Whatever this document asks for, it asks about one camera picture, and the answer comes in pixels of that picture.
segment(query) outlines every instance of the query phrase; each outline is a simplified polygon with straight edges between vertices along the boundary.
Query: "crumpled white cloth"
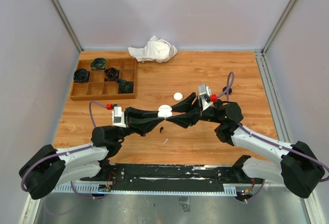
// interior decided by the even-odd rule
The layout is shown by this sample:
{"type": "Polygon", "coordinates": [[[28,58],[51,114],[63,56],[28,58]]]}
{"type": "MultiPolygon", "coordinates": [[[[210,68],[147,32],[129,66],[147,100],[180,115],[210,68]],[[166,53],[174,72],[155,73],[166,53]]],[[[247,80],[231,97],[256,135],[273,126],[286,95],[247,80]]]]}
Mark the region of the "crumpled white cloth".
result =
{"type": "Polygon", "coordinates": [[[128,51],[139,62],[156,61],[161,63],[177,54],[177,48],[174,45],[156,36],[151,37],[144,48],[129,47],[128,51]]]}

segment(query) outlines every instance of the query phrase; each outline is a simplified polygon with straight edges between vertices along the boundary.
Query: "robotic arm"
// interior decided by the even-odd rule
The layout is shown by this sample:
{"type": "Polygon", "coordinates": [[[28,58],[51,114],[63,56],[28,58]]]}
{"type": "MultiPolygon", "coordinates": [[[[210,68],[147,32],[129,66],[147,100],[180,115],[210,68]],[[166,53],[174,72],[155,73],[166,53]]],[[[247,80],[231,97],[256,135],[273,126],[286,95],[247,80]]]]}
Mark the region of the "robotic arm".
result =
{"type": "Polygon", "coordinates": [[[183,128],[199,120],[218,123],[219,140],[251,150],[269,161],[242,156],[233,166],[237,178],[262,178],[275,181],[299,197],[307,198],[324,176],[310,148],[303,142],[290,144],[258,134],[240,122],[241,109],[235,102],[225,102],[212,95],[210,88],[199,86],[199,94],[190,94],[173,106],[162,105],[158,111],[145,111],[110,105],[113,126],[95,127],[91,143],[72,148],[42,147],[20,170],[22,189],[33,199],[48,195],[57,185],[97,176],[102,162],[118,153],[124,138],[137,133],[145,136],[166,120],[183,128]],[[173,116],[172,112],[181,113],[173,116]]]}

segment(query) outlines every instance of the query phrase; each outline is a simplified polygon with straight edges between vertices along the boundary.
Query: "wooden table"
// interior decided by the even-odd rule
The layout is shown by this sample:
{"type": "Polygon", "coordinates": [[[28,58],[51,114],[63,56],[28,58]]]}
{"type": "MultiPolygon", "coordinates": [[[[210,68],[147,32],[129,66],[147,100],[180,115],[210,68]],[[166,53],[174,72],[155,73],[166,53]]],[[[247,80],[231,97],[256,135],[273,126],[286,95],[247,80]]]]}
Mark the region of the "wooden table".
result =
{"type": "MultiPolygon", "coordinates": [[[[97,57],[129,57],[128,52],[82,52],[81,59],[97,57]]],[[[243,124],[269,137],[277,138],[253,52],[179,52],[165,63],[145,62],[138,66],[138,95],[134,100],[100,101],[144,110],[158,110],[160,105],[173,105],[176,92],[187,97],[198,92],[198,85],[207,84],[214,94],[226,86],[227,75],[235,72],[230,101],[238,102],[243,124]]],[[[67,99],[55,147],[72,147],[90,142],[93,125],[88,101],[67,99]]],[[[111,125],[111,111],[93,106],[96,124],[111,125]]],[[[122,149],[111,158],[115,163],[233,164],[241,155],[256,154],[221,143],[214,129],[218,124],[199,121],[195,126],[181,128],[162,122],[146,137],[137,134],[125,138],[122,149]]]]}

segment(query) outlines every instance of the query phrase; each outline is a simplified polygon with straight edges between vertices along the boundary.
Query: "white ball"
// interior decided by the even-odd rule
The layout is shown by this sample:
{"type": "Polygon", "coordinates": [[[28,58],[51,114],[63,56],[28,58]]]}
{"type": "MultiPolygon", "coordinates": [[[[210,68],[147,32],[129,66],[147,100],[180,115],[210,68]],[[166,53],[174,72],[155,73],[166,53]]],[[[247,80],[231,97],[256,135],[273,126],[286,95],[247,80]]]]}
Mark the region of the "white ball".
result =
{"type": "Polygon", "coordinates": [[[179,93],[179,92],[175,93],[174,94],[174,99],[175,99],[175,101],[181,101],[181,100],[183,100],[183,94],[182,93],[179,93]]]}

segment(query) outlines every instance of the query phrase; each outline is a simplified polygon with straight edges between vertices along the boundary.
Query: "wooden tray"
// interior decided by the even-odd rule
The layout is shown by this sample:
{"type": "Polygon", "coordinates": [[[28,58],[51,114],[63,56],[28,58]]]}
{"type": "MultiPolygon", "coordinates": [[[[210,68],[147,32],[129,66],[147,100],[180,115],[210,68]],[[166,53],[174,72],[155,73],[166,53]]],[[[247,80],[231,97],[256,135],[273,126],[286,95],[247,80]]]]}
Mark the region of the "wooden tray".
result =
{"type": "Polygon", "coordinates": [[[90,64],[94,59],[79,60],[77,70],[81,68],[90,72],[88,83],[72,83],[70,98],[73,101],[135,99],[137,96],[137,61],[132,58],[107,59],[106,69],[114,67],[120,71],[119,78],[134,83],[133,93],[119,94],[119,84],[105,81],[104,70],[92,70],[90,64]]]}

